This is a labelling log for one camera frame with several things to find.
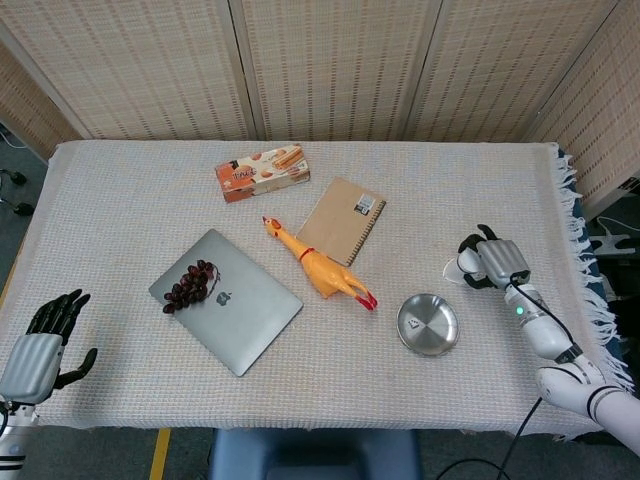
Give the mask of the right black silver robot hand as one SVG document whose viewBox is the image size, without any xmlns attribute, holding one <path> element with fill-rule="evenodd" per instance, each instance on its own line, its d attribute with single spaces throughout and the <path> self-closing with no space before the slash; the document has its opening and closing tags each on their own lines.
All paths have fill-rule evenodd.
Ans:
<svg viewBox="0 0 640 480">
<path fill-rule="evenodd" d="M 529 282 L 531 270 L 520 249 L 512 240 L 499 238 L 485 224 L 478 224 L 482 234 L 473 233 L 461 242 L 455 264 L 463 281 L 473 289 L 497 288 Z"/>
</svg>

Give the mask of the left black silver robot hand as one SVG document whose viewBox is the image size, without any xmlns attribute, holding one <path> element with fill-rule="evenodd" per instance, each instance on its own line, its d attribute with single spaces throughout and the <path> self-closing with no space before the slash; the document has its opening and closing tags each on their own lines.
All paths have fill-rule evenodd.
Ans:
<svg viewBox="0 0 640 480">
<path fill-rule="evenodd" d="M 11 404 L 39 405 L 53 391 L 83 379 L 98 350 L 90 349 L 81 365 L 63 373 L 61 362 L 76 321 L 91 295 L 80 289 L 42 305 L 18 338 L 1 376 L 1 398 Z"/>
</svg>

